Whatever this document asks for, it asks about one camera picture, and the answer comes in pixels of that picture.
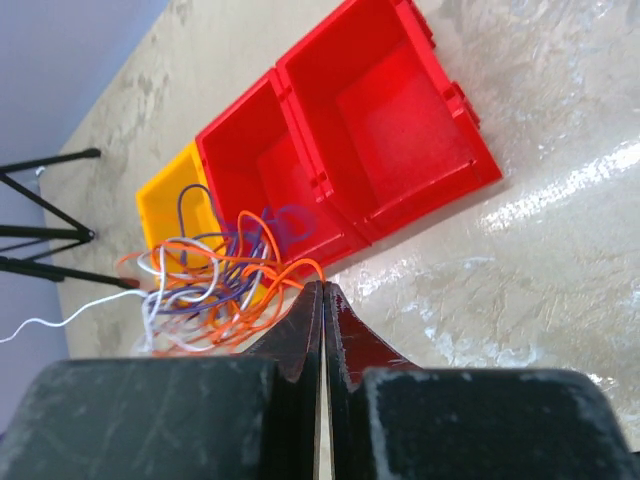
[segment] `plastic storage bin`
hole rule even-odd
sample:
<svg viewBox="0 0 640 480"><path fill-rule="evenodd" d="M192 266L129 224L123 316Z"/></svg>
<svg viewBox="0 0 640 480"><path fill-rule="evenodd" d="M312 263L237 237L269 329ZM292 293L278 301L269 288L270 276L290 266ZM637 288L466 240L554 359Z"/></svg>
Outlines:
<svg viewBox="0 0 640 480"><path fill-rule="evenodd" d="M152 249L164 240L182 236L178 218L178 197L188 185L207 185L195 142L189 144L176 158L136 193L140 223L147 248ZM182 217L185 234L194 237L201 233L220 231L211 210L209 197L202 189L189 190L182 201ZM203 239L203 243L215 248L222 243L220 237ZM189 266L203 263L200 256L189 256ZM167 265L170 271L180 270L176 262Z"/></svg>
<svg viewBox="0 0 640 480"><path fill-rule="evenodd" d="M369 241L502 176L431 36L408 0L349 0L277 63L314 197Z"/></svg>
<svg viewBox="0 0 640 480"><path fill-rule="evenodd" d="M285 121L275 71L269 71L196 137L221 224L235 229L238 214L261 215L283 207L303 207L312 225L283 216L293 236L311 235L280 245L285 262L310 257L328 265L367 245L341 217L332 218L316 202L310 187L313 172L305 171Z"/></svg>

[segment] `blue wall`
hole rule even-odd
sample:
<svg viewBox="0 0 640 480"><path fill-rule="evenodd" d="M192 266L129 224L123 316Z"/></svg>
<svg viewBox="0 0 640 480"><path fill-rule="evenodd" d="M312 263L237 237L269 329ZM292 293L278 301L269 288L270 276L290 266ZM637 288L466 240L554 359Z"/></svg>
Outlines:
<svg viewBox="0 0 640 480"><path fill-rule="evenodd" d="M57 153L167 0L0 0L0 163Z"/></svg>
<svg viewBox="0 0 640 480"><path fill-rule="evenodd" d="M58 153L166 4L0 0L0 165ZM14 178L37 192L33 172ZM44 226L44 214L0 184L0 224ZM55 284L0 272L0 338L31 317L61 321ZM33 378L66 357L62 329L31 325L0 344L0 432Z"/></svg>

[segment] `red plastic bin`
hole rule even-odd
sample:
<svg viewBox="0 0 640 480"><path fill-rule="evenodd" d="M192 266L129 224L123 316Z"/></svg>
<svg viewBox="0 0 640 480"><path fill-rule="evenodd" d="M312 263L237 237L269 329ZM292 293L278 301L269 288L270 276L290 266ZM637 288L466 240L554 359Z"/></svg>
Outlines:
<svg viewBox="0 0 640 480"><path fill-rule="evenodd" d="M275 212L301 206L315 229L288 246L283 260L310 257L326 266L368 242L316 201L276 95L278 87L272 69L198 134L196 144L221 225L234 228L242 210L260 215L265 207Z"/></svg>
<svg viewBox="0 0 640 480"><path fill-rule="evenodd" d="M277 71L316 199L373 242L502 177L409 0L348 0Z"/></svg>

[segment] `yellow plastic bin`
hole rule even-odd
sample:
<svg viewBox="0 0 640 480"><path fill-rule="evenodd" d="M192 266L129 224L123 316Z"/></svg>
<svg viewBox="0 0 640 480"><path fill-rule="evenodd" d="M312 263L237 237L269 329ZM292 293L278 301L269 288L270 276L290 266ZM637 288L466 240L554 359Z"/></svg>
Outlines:
<svg viewBox="0 0 640 480"><path fill-rule="evenodd" d="M207 177L202 169L198 148L195 142L192 142L169 165L138 190L136 203L149 250L168 238L181 236L178 197L185 187L194 183L207 186ZM209 197L200 188L193 188L184 195L182 218L187 237L220 231ZM216 248L223 242L223 239L209 237L201 241L211 248ZM202 264L203 258L201 256L187 256L187 265L190 267ZM167 270L178 272L181 270L181 266L177 262L169 261ZM266 288L259 285L252 303L262 299L265 291Z"/></svg>

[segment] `white wire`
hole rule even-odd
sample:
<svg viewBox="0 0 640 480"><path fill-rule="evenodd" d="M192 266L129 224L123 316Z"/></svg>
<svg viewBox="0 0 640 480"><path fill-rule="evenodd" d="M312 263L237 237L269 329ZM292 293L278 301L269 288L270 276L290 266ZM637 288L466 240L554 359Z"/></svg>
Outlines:
<svg viewBox="0 0 640 480"><path fill-rule="evenodd" d="M78 311L76 311L76 313L74 313L69 318L67 318L66 320L64 320L64 321L62 321L60 323L52 323L52 322L48 322L46 320L42 320L40 318L30 318L29 320L25 320L24 322L22 322L22 324L13 333L13 335L11 335L10 337L7 337L7 338L0 339L0 343L10 342L14 338L16 338L16 336L20 333L20 331L24 327L26 327L30 323L39 323L40 325L44 325L45 327L52 327L52 328L64 327L68 323L70 323L73 320L75 320L75 318L78 315L80 315L82 312L84 312L88 308L91 308L91 307L93 307L95 305L100 305L101 303L110 302L111 300L116 300L118 298L122 298L122 297L127 296L127 295L138 295L139 297L145 298L145 297L148 296L148 293L145 292L145 291L142 291L142 290L127 290L126 292L120 292L120 293L117 293L115 295L111 295L110 297L105 297L105 298L101 298L99 300L95 300L93 302L87 303L83 307L80 307L78 309Z"/></svg>
<svg viewBox="0 0 640 480"><path fill-rule="evenodd" d="M262 260L266 260L268 256L269 256L269 245L265 245L264 250L262 251ZM244 302L242 302L242 305L240 306L240 311L244 312L247 309L247 307L251 305L251 301L253 300L253 297L256 296L256 292L258 291L258 286L262 281L262 273L263 273L262 270L258 271L258 275L256 275L256 280L253 283L251 290L249 291L249 295L247 295L247 298L244 299Z"/></svg>
<svg viewBox="0 0 640 480"><path fill-rule="evenodd" d="M269 255L269 246L265 245L264 250L262 251L262 260L265 260ZM255 281L253 283L253 286L251 287L251 290L249 291L249 294L247 295L247 297L244 299L244 301L242 302L242 305L240 307L241 311L244 311L247 309L247 307L251 304L251 301L253 300L253 297L255 297L256 291L258 290L258 286L260 285L260 282L262 280L262 274L263 272L259 271L258 274L256 275ZM233 318L232 321L236 321L239 318L239 314L236 314ZM176 343L176 345L178 345L179 347L183 348L184 350L188 351L188 352L194 352L194 353L202 353L202 352L208 352L210 350L213 350L216 346L215 345L207 345L206 347L196 347L194 345L191 345L189 343L183 342L182 339L178 338L177 336L169 333L169 332L163 332L169 339L171 339L173 342ZM225 332L225 334L223 335L223 337L227 337L229 335L229 332Z"/></svg>
<svg viewBox="0 0 640 480"><path fill-rule="evenodd" d="M186 238L186 237L172 237L169 238L167 240L168 242L181 242L181 243L186 243L186 244L191 244L191 245L195 245L207 252L211 252L213 253L213 250L211 248L209 248L207 245L205 245L202 242L199 242L197 240L194 240L192 238ZM162 245L160 247L160 271L157 271L155 269L153 269L152 267L146 265L144 263L144 257L147 256L147 254L143 254L141 256L138 257L138 265L156 275L156 276L160 276L160 288L156 291L153 292L152 294L150 294L149 296L147 296L147 298L145 299L145 301L142 304L142 318L143 318L143 324L144 324L144 336L146 338L143 346L142 346L142 350L144 352L151 352L153 351L154 348L154 333L162 333L166 336L168 336L171 340L173 340L174 342L176 342L178 345L180 345L181 347L190 350L193 348L197 348L197 347L193 347L193 346L189 346L187 343L183 342L182 340L180 340L179 338L175 337L173 334L165 331L162 328L158 328L159 326L156 325L156 317L158 315L158 311L160 310L160 305L162 304L162 297L164 296L164 291L166 288L166 276L167 276L167 271L166 271L166 260L165 260L165 246ZM184 291L184 292L180 292L179 294L176 295L172 295L167 302L165 302L165 306L171 306L173 304L174 301L180 299L182 301L185 301L187 303L197 303L200 302L206 298L208 298L213 291L215 290L215 287L218 283L218 278L220 276L220 265L219 265L219 261L216 258L210 257L209 261L211 262L211 264L213 265L213 276L211 278L211 283L209 284L209 288L200 296L197 297L190 297L187 296L188 293L192 293L193 290L191 291ZM191 278L189 275L184 275L185 278ZM151 310L151 312L149 312L149 305L151 304L151 302L155 302L153 305L153 308Z"/></svg>
<svg viewBox="0 0 640 480"><path fill-rule="evenodd" d="M178 300L182 295L186 294L186 293L198 293L199 290L185 290L184 292L178 292L178 293L174 293L171 297L169 297L169 299L165 302L164 304L164 308L168 309L171 308L171 306L173 305L173 303ZM184 326L184 324L186 323L184 320L185 316L188 318L188 315L185 314L178 314L178 315L172 315L171 317L169 317L169 319L167 319L166 321L164 321L161 325L154 325L156 328L154 328L154 332L163 332L163 328L165 326L168 326L171 329L175 329L176 326ZM197 329L192 329L191 331L189 331L189 333L194 333L197 332L200 327L198 327Z"/></svg>

